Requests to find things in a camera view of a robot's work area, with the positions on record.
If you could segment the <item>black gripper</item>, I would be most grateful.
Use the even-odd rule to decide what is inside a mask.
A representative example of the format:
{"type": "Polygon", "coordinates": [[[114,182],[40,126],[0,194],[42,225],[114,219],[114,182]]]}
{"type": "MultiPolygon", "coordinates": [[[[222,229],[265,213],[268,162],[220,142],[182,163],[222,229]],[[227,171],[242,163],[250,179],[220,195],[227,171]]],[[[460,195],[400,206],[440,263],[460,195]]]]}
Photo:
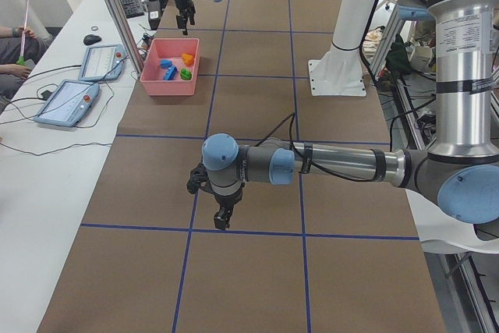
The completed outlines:
{"type": "Polygon", "coordinates": [[[225,231],[227,228],[230,228],[231,211],[242,200],[242,196],[242,190],[238,190],[227,196],[218,193],[214,195],[220,209],[214,214],[214,226],[216,229],[225,231]]]}
{"type": "Polygon", "coordinates": [[[193,0],[175,0],[175,5],[179,11],[176,16],[177,27],[183,35],[188,34],[188,25],[195,24],[195,6],[193,0]]]}

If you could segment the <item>person's hand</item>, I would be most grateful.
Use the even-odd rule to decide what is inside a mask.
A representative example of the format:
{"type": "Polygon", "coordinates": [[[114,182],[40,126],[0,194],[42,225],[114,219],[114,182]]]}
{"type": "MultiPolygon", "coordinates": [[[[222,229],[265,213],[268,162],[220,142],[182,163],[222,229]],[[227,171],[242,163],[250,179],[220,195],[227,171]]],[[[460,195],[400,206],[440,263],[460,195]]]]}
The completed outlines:
{"type": "Polygon", "coordinates": [[[17,30],[19,37],[28,37],[32,39],[37,39],[37,35],[29,27],[18,27],[17,30]]]}

